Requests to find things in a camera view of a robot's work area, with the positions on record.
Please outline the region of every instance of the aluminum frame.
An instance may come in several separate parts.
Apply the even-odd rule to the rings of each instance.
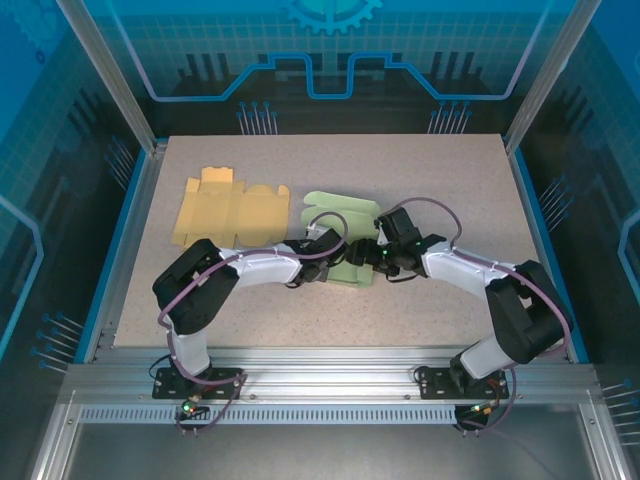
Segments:
[[[567,21],[549,50],[531,89],[509,127],[506,135],[507,155],[512,155],[533,123],[551,88],[564,70],[582,34],[591,23],[601,0],[576,0]]]
[[[509,129],[506,147],[509,155],[515,152],[524,137],[600,3],[600,0],[578,1]],[[78,0],[58,0],[58,5],[147,152],[148,165],[136,186],[132,212],[116,255],[117,266],[113,271],[119,274],[117,278],[115,275],[109,278],[84,359],[92,361],[95,347],[95,362],[69,368],[36,461],[34,480],[63,477],[83,405],[104,403],[105,399],[110,404],[158,405],[158,401],[149,398],[150,381],[145,376],[150,360],[159,356],[159,349],[113,349],[113,335],[122,304],[112,302],[118,298],[124,301],[123,289],[126,291],[126,276],[130,275],[130,270],[123,272],[120,267],[132,265],[135,259],[162,152],[156,155],[153,132],[85,6]],[[210,353],[217,365],[241,366],[249,373],[250,381],[243,389],[241,403],[398,405],[423,402],[418,399],[417,386],[411,380],[413,368],[425,364],[446,365],[459,351],[456,347],[307,348],[215,349]],[[578,403],[601,478],[632,478],[592,366],[558,360],[537,361],[520,368],[519,374],[518,404]],[[443,400],[433,402],[447,403]]]
[[[84,2],[56,1],[140,146],[145,152],[153,154],[157,143],[153,130]]]

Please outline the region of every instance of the robotic arm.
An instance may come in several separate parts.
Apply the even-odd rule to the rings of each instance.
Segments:
[[[519,266],[498,264],[459,250],[439,235],[422,237],[403,208],[383,214],[376,220],[376,226],[380,232],[377,240],[362,239],[338,249],[334,247],[340,243],[340,235],[317,225],[309,229],[303,240],[285,241],[274,246],[273,252],[261,250],[264,253],[246,256],[243,251],[218,249],[207,239],[194,243],[153,285],[163,310],[211,266],[233,256],[238,259],[200,282],[165,317],[172,327],[174,361],[189,376],[206,379],[210,360],[204,329],[234,288],[262,283],[298,287],[324,281],[329,269],[340,259],[358,266],[372,265],[374,271],[383,273],[387,279],[405,271],[414,275],[410,278],[443,280],[486,299],[494,334],[451,360],[451,380],[463,395],[496,371],[530,362],[564,337],[563,325],[547,303],[510,272],[534,284],[561,308],[568,328],[573,327],[549,277],[537,262],[527,261]],[[332,249],[335,251],[330,255],[305,258]]]

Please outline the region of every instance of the blue trim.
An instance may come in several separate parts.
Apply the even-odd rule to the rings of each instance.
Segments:
[[[11,336],[13,335],[16,324],[18,323],[18,319],[20,318],[20,314],[22,313],[22,309],[24,308],[24,304],[26,303],[27,297],[31,292],[33,282],[35,282],[36,280],[38,270],[40,270],[40,266],[42,265],[42,261],[44,260],[44,247],[42,246],[42,236],[40,235],[40,228],[33,218],[24,213],[2,195],[0,195],[0,206],[3,206],[7,210],[9,210],[9,213],[16,217],[20,223],[31,230],[31,235],[33,235],[33,243],[36,246],[36,258],[31,265],[29,275],[27,275],[27,279],[22,286],[22,290],[20,290],[20,295],[18,296],[16,305],[15,307],[13,307],[13,311],[11,312],[11,316],[9,317],[7,326],[2,333],[2,338],[0,339],[1,362],[2,357],[4,357],[5,351],[7,350],[7,346],[9,345],[9,340],[11,340]]]
[[[134,168],[133,174],[131,175],[129,189],[127,190],[127,194],[124,197],[122,209],[120,210],[120,215],[118,216],[118,223],[116,223],[113,237],[111,237],[111,244],[109,245],[107,258],[104,261],[102,273],[100,273],[100,279],[98,280],[96,293],[93,295],[93,300],[91,301],[91,308],[89,309],[89,314],[87,315],[87,321],[85,322],[82,336],[80,337],[80,343],[78,344],[78,349],[76,350],[76,355],[73,359],[73,363],[83,363],[84,357],[87,353],[87,350],[89,349],[89,344],[91,343],[91,335],[93,333],[93,330],[96,328],[96,322],[98,321],[98,312],[100,311],[100,306],[102,305],[102,297],[104,296],[104,292],[107,288],[109,275],[111,275],[111,268],[113,267],[116,252],[118,251],[118,247],[120,246],[120,239],[124,231],[124,225],[127,221],[127,217],[129,216],[129,211],[131,210],[131,204],[133,203],[133,197],[138,188],[138,181],[140,180],[140,174],[142,173],[142,167],[145,164],[145,159],[146,153],[143,149],[141,149],[140,154],[138,155],[138,161],[136,162],[136,167]]]
[[[540,209],[540,204],[538,203],[538,198],[536,197],[535,190],[533,189],[533,182],[531,182],[531,176],[529,175],[529,170],[527,169],[527,165],[524,161],[524,157],[522,156],[522,152],[520,151],[520,147],[518,147],[515,151],[516,161],[518,162],[518,169],[520,170],[520,175],[522,175],[522,183],[526,190],[527,198],[529,204],[531,205],[531,211],[533,213],[533,218],[538,227],[538,232],[540,234],[540,240],[542,241],[542,249],[544,250],[545,255],[547,256],[547,261],[549,262],[549,267],[551,268],[551,277],[556,285],[556,289],[558,290],[558,294],[562,301],[565,303],[571,316],[575,319],[576,315],[573,311],[573,307],[571,306],[571,300],[569,299],[569,292],[567,291],[567,286],[564,283],[564,279],[562,278],[562,273],[560,272],[560,265],[558,264],[558,259],[556,257],[556,253],[553,250],[553,245],[551,244],[551,237],[549,236],[549,231],[544,223],[544,217],[542,216],[542,210]],[[573,332],[571,332],[571,339],[573,340],[573,348],[576,351],[577,360],[580,363],[589,363],[589,356],[587,355],[587,349],[584,346],[584,341],[582,340],[582,335],[580,334],[580,328],[578,326],[578,322],[576,320],[575,327]]]
[[[149,96],[154,99],[156,102],[223,102],[226,101],[239,87],[242,83],[253,73],[256,71],[262,70],[276,70],[276,60],[302,60],[305,64],[305,73],[306,73],[306,82],[307,82],[307,94],[309,98],[314,100],[346,100],[351,98],[353,95],[353,88],[356,77],[356,69],[355,62],[359,59],[383,59],[384,60],[384,68],[386,69],[400,69],[406,70],[421,86],[424,88],[431,96],[436,100],[487,100],[487,101],[501,101],[506,100],[511,96],[518,78],[520,78],[520,74],[524,69],[524,66],[531,54],[533,46],[535,45],[538,36],[540,35],[540,31],[549,15],[549,11],[551,6],[553,5],[554,0],[549,0],[547,6],[542,11],[540,15],[540,19],[534,29],[529,41],[527,43],[524,52],[522,53],[522,57],[516,66],[516,69],[509,81],[509,85],[507,89],[502,94],[496,95],[488,95],[488,94],[445,94],[439,93],[431,83],[420,73],[420,71],[409,62],[396,62],[393,60],[393,52],[388,51],[371,51],[371,52],[356,52],[352,53],[349,56],[349,60],[347,61],[347,86],[344,93],[316,93],[314,86],[314,74],[313,74],[313,62],[311,57],[307,53],[303,52],[279,52],[279,53],[268,53],[267,54],[267,63],[257,63],[249,65],[245,68],[240,75],[227,87],[227,89],[220,95],[201,95],[201,96],[176,96],[176,97],[163,97],[158,95],[153,86],[151,85],[151,81],[147,76],[144,67],[142,66],[142,62],[136,53],[136,50],[127,34],[124,25],[118,13],[116,12],[115,6],[112,1],[108,1],[107,4],[109,6],[109,10],[111,11],[111,16],[113,17],[113,21],[115,22],[116,28],[122,35],[122,39],[124,40],[125,46],[129,51],[129,55],[133,60],[138,73],[144,83]]]

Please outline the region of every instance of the blue enclosure wall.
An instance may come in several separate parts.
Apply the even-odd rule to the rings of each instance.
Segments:
[[[640,4],[603,1],[522,152],[591,359],[640,381]]]
[[[50,348],[74,349],[43,315],[84,322],[125,195],[114,152],[138,147],[55,2],[3,3],[0,44],[0,477],[19,479],[69,359]]]
[[[443,133],[471,114],[465,132],[506,132],[573,6],[325,3],[87,5],[159,136],[240,134],[251,101],[277,111],[279,133],[438,131],[441,107],[457,120]]]

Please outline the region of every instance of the vent slot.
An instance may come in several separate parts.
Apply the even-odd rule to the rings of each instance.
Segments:
[[[82,423],[172,424],[179,407],[174,405],[89,405]],[[185,425],[207,423],[222,409],[209,411]],[[236,425],[414,425],[454,424],[449,405],[233,405],[221,424]]]

